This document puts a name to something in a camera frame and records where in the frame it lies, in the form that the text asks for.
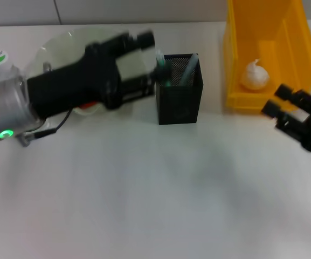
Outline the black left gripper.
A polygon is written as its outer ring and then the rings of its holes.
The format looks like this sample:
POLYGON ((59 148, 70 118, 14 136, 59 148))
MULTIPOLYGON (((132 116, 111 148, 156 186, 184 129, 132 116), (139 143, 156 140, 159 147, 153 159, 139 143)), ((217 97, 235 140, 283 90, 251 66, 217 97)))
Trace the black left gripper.
POLYGON ((154 46, 152 31, 136 36, 123 33, 92 44, 76 63, 29 78, 30 104, 42 119, 92 102, 117 109, 121 106, 121 79, 115 57, 154 46))

